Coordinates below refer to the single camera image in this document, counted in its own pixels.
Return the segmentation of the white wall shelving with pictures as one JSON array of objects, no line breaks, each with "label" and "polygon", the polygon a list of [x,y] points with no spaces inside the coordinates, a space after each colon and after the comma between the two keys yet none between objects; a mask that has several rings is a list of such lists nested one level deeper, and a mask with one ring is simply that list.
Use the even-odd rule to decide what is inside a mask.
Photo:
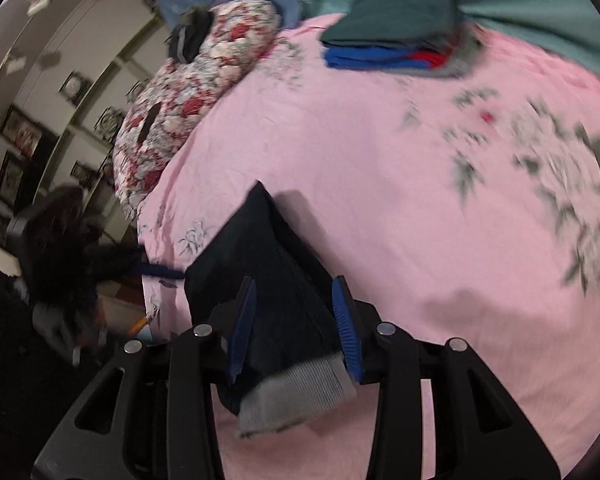
[{"label": "white wall shelving with pictures", "polygon": [[82,188],[107,234],[123,233],[112,146],[167,33],[148,0],[3,1],[0,246],[15,214],[64,184]]}]

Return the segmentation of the red white floral quilt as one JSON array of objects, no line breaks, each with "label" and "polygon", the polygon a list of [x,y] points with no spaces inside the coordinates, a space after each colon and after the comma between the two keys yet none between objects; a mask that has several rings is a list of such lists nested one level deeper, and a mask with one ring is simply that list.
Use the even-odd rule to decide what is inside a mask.
[{"label": "red white floral quilt", "polygon": [[168,58],[160,66],[114,142],[114,190],[131,222],[201,119],[250,72],[279,30],[280,16],[266,0],[234,0],[211,13],[210,32],[193,61]]}]

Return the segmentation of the red folded garment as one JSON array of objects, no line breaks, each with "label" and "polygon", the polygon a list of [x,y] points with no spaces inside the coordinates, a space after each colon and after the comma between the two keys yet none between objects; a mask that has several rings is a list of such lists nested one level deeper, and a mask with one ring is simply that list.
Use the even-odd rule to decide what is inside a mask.
[{"label": "red folded garment", "polygon": [[410,59],[418,63],[419,66],[426,70],[435,70],[436,68],[445,66],[451,57],[451,51],[443,53],[420,50],[411,54]]}]

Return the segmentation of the blue folded garment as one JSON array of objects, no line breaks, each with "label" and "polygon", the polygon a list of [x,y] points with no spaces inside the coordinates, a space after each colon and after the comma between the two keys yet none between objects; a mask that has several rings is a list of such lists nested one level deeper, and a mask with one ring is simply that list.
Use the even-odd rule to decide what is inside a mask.
[{"label": "blue folded garment", "polygon": [[383,47],[328,47],[324,51],[326,65],[347,70],[380,70],[381,68],[421,68],[410,56],[413,49]]}]

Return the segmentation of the dark green folded garment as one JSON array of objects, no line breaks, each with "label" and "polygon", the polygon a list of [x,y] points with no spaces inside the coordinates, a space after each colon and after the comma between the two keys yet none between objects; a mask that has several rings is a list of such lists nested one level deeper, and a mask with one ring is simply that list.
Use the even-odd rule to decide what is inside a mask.
[{"label": "dark green folded garment", "polygon": [[321,36],[327,47],[445,49],[460,32],[457,0],[352,0]]}]

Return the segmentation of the black device on quilt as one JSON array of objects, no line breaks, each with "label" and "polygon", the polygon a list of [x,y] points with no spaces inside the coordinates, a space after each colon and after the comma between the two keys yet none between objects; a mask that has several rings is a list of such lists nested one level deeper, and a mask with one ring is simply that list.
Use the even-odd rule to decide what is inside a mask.
[{"label": "black device on quilt", "polygon": [[170,58],[181,64],[193,62],[209,35],[213,20],[213,12],[203,6],[193,6],[186,10],[171,32],[168,43]]}]

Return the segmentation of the dark navy pants grey waistband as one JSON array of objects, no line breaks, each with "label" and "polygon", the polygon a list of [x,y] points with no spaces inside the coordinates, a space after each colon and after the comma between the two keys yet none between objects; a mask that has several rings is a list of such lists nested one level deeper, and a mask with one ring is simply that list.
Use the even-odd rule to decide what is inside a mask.
[{"label": "dark navy pants grey waistband", "polygon": [[332,310],[332,277],[261,182],[186,271],[192,323],[236,300],[246,276],[257,285],[257,310],[244,368],[231,382],[227,363],[216,385],[242,439],[283,431],[356,395]]}]

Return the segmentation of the pink floral bed sheet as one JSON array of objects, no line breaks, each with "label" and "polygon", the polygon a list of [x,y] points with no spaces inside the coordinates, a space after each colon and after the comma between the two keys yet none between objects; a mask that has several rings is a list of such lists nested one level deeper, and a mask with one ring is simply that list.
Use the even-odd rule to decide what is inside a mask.
[{"label": "pink floral bed sheet", "polygon": [[479,29],[462,79],[332,70],[283,32],[140,205],[188,266],[254,182],[325,268],[414,337],[466,339],[563,474],[600,434],[600,78]]}]

